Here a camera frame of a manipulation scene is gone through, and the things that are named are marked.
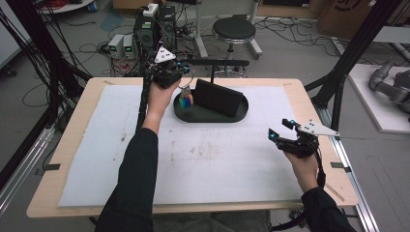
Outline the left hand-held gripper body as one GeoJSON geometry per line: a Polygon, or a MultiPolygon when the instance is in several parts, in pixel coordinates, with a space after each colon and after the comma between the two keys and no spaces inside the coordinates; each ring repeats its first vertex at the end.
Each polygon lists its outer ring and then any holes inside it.
{"type": "Polygon", "coordinates": [[[162,88],[168,88],[173,83],[182,78],[182,67],[177,67],[176,55],[161,46],[154,59],[154,64],[150,67],[152,80],[162,88]]]}

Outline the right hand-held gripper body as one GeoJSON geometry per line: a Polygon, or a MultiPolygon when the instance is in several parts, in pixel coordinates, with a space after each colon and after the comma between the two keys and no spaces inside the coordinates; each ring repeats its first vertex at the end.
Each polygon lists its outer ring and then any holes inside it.
{"type": "Polygon", "coordinates": [[[296,140],[279,136],[276,145],[280,150],[293,154],[299,159],[309,157],[318,151],[319,135],[339,136],[338,131],[329,129],[313,120],[308,120],[302,125],[297,123],[297,128],[294,131],[296,132],[296,140]]]}

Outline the black wallet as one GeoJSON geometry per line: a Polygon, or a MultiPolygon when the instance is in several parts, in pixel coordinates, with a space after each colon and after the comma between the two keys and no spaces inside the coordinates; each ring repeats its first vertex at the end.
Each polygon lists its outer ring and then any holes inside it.
{"type": "Polygon", "coordinates": [[[202,107],[214,110],[228,117],[235,117],[244,95],[233,89],[198,79],[193,101],[202,107]]]}

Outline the black oval tray with stand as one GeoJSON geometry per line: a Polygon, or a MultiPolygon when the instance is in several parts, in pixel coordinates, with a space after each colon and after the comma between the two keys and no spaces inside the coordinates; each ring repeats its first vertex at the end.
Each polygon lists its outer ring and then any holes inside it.
{"type": "MultiPolygon", "coordinates": [[[[211,79],[205,81],[212,83],[215,83],[215,69],[217,66],[246,67],[249,65],[247,60],[188,60],[188,63],[194,66],[210,66],[212,69],[211,79]]],[[[228,117],[194,102],[189,104],[189,102],[188,99],[181,99],[181,95],[177,95],[173,102],[175,115],[180,120],[188,123],[236,123],[243,120],[249,110],[249,102],[245,96],[235,117],[228,117]]]]}

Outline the person's right hand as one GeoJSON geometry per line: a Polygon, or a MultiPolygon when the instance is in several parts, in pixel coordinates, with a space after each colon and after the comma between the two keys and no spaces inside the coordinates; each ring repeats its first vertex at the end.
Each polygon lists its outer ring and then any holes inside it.
{"type": "Polygon", "coordinates": [[[293,154],[284,153],[289,159],[293,172],[297,178],[302,192],[307,192],[318,187],[316,175],[318,172],[318,163],[314,156],[299,159],[293,154]]]}

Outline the person's left hand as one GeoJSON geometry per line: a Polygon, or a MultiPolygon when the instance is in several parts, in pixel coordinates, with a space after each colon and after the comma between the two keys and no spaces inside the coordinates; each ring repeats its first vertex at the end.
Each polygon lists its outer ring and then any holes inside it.
{"type": "Polygon", "coordinates": [[[172,94],[178,88],[179,81],[173,83],[170,87],[163,89],[154,83],[150,87],[148,109],[142,127],[159,133],[161,119],[164,111],[168,107],[172,94]]]}

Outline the white metal table leg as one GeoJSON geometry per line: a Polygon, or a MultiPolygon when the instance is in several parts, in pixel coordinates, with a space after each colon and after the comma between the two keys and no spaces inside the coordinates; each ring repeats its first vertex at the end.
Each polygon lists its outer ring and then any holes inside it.
{"type": "Polygon", "coordinates": [[[195,0],[195,30],[194,39],[201,58],[206,59],[208,52],[201,36],[201,4],[202,0],[195,0]]]}
{"type": "MultiPolygon", "coordinates": [[[[260,0],[251,0],[251,5],[249,9],[249,22],[253,24],[255,22],[255,18],[257,15],[257,9],[258,5],[260,3],[260,0]]],[[[257,43],[256,39],[253,39],[250,41],[250,47],[255,53],[255,59],[258,60],[260,56],[263,54],[262,49],[260,48],[259,44],[257,43]]]]}

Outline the black computer tower green label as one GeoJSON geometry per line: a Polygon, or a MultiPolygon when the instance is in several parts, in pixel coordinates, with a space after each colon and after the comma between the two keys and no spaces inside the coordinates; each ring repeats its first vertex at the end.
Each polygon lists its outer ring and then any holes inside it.
{"type": "Polygon", "coordinates": [[[154,49],[158,42],[159,26],[153,17],[140,15],[133,27],[136,40],[144,48],[154,49]]]}

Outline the white bench power supply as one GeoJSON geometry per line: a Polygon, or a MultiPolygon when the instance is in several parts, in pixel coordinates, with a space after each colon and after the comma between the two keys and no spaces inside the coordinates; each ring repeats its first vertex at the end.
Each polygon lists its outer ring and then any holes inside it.
{"type": "Polygon", "coordinates": [[[125,57],[127,59],[135,58],[135,48],[134,48],[134,41],[133,41],[132,35],[124,36],[123,48],[124,48],[125,57]]]}
{"type": "Polygon", "coordinates": [[[124,55],[124,36],[115,35],[109,42],[108,48],[113,59],[121,59],[124,55]]]}

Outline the white power strip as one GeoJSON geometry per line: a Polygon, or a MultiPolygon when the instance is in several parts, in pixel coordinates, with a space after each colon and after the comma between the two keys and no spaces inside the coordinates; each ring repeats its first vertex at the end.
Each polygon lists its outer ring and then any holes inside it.
{"type": "Polygon", "coordinates": [[[159,8],[158,4],[150,3],[147,6],[147,9],[143,12],[143,15],[153,17],[155,13],[157,12],[158,8],[159,8]]]}

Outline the black round stool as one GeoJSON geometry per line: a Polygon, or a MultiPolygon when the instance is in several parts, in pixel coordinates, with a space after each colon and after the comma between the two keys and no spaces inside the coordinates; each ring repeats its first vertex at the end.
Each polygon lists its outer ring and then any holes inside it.
{"type": "Polygon", "coordinates": [[[213,24],[212,33],[220,41],[229,43],[226,59],[231,60],[234,44],[247,44],[254,39],[256,29],[252,23],[239,17],[227,17],[213,24]]]}

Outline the white foam mat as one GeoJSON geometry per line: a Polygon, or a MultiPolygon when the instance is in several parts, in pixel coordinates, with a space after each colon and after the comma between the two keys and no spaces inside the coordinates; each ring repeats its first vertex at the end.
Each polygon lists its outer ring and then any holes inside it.
{"type": "MultiPolygon", "coordinates": [[[[293,118],[281,87],[247,86],[246,117],[237,123],[187,123],[168,107],[159,133],[155,205],[297,201],[302,192],[288,159],[269,140],[293,118]]],[[[117,183],[118,169],[134,135],[141,88],[108,85],[82,136],[59,204],[102,206],[117,183]]]]}

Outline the white floor board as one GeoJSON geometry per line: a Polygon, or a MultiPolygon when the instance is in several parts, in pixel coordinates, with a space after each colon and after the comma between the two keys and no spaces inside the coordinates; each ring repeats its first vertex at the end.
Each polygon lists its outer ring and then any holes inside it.
{"type": "Polygon", "coordinates": [[[350,82],[379,131],[410,134],[410,114],[400,110],[387,96],[368,87],[370,77],[377,69],[379,66],[357,64],[349,74],[350,82]]]}

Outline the cardboard box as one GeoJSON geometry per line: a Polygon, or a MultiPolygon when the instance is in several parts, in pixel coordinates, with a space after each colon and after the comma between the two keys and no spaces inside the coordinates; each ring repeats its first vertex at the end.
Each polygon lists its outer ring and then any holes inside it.
{"type": "Polygon", "coordinates": [[[394,0],[325,0],[317,21],[318,33],[351,40],[374,7],[383,2],[391,5],[394,0]]]}

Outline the round white table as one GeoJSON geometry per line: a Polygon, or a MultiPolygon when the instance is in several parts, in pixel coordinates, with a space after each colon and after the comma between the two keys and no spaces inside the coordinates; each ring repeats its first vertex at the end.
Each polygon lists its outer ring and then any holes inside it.
{"type": "Polygon", "coordinates": [[[94,0],[36,0],[37,11],[43,14],[60,14],[87,7],[94,0]]]}

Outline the aluminium rail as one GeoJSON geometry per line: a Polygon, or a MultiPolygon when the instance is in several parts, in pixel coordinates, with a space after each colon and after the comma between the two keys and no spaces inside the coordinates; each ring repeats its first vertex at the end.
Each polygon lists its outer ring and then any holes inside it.
{"type": "Polygon", "coordinates": [[[43,129],[28,151],[23,153],[22,161],[16,167],[6,185],[0,190],[0,217],[7,211],[16,194],[48,147],[54,134],[54,126],[49,129],[43,129]]]}
{"type": "Polygon", "coordinates": [[[352,207],[355,210],[355,217],[365,232],[379,232],[341,138],[320,135],[319,141],[323,166],[327,173],[325,191],[334,198],[339,207],[352,207]],[[350,166],[352,171],[346,173],[343,169],[332,168],[331,162],[342,162],[345,166],[350,166]]]}

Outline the black metal rig frame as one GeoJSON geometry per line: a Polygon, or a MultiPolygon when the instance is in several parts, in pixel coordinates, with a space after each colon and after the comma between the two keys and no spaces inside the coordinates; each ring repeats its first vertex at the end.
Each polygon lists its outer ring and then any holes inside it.
{"type": "Polygon", "coordinates": [[[336,65],[325,76],[305,86],[306,91],[320,87],[311,102],[319,109],[326,109],[330,99],[334,99],[331,129],[337,131],[345,80],[366,49],[373,42],[382,27],[392,16],[402,0],[376,0],[350,44],[339,57],[336,65]]]}
{"type": "Polygon", "coordinates": [[[0,190],[10,181],[16,169],[26,157],[25,153],[34,144],[35,139],[43,128],[47,128],[57,119],[58,107],[63,102],[74,100],[82,94],[84,88],[80,86],[78,80],[81,78],[84,81],[88,81],[92,77],[91,74],[77,67],[79,62],[74,57],[62,34],[58,21],[55,21],[57,34],[69,51],[73,61],[70,63],[64,57],[46,28],[41,8],[36,3],[37,0],[5,1],[28,33],[31,42],[24,38],[1,8],[0,22],[33,65],[36,74],[47,88],[48,97],[47,108],[44,114],[0,171],[0,190]]]}

